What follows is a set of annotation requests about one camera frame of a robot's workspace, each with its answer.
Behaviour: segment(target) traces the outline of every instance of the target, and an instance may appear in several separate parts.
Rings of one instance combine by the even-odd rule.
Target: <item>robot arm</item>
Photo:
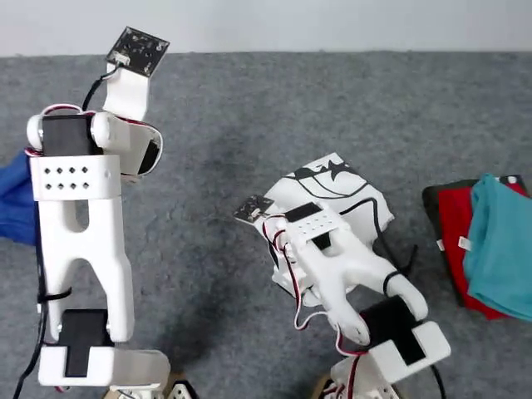
[[[425,320],[428,307],[421,293],[388,260],[374,254],[327,204],[280,209],[270,199],[252,196],[235,217],[252,224],[273,248],[275,282],[295,298],[295,291],[312,289],[338,334],[369,347],[370,356],[359,366],[365,377],[371,374],[372,381],[392,384],[450,355],[438,325]],[[290,289],[284,275],[294,280],[295,289]],[[346,298],[358,284],[387,298],[358,312]],[[339,363],[332,370],[345,385],[351,364]],[[363,384],[358,387],[372,392]]]
[[[111,387],[135,398],[163,397],[170,373],[167,357],[114,346],[128,341],[135,325],[121,178],[146,175],[160,159],[162,136],[141,120],[151,73],[168,44],[127,28],[107,56],[112,73],[106,75],[105,111],[58,104],[27,123],[40,228],[37,257],[46,281],[41,312],[49,315],[55,342],[41,347],[42,385]],[[80,200],[88,204],[86,227],[76,219]],[[80,259],[91,265],[103,287],[106,309],[68,308],[66,293]]]

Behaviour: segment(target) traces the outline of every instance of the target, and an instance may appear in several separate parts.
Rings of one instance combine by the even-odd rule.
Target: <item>teal cloth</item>
[[[468,294],[490,308],[532,321],[532,199],[484,175],[471,192],[465,253]]]

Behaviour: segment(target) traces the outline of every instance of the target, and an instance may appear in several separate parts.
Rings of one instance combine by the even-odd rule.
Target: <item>red cloth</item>
[[[508,183],[513,191],[526,196],[526,191],[517,183]],[[471,187],[464,189],[443,190],[438,193],[438,206],[440,212],[440,223],[442,230],[442,241],[445,248],[445,255],[449,263],[452,278],[456,287],[464,300],[464,306],[469,309],[482,312],[489,320],[495,318],[505,318],[505,314],[492,308],[488,308],[478,299],[467,294],[469,283],[464,275],[462,262],[466,251],[458,246],[460,237],[467,237],[471,219],[473,218],[473,208],[471,206]]]

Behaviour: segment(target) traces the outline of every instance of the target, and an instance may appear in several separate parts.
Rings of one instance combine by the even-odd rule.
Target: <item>blue cloth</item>
[[[473,219],[465,253],[468,294],[532,321],[532,199],[484,175],[471,192]]]
[[[27,156],[0,169],[0,236],[35,245],[35,207]]]

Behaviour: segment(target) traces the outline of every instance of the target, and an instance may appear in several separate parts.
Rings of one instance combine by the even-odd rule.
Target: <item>white label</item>
[[[466,251],[471,251],[471,241],[468,240],[466,237],[460,237],[458,239],[458,246],[462,249],[465,249]]]

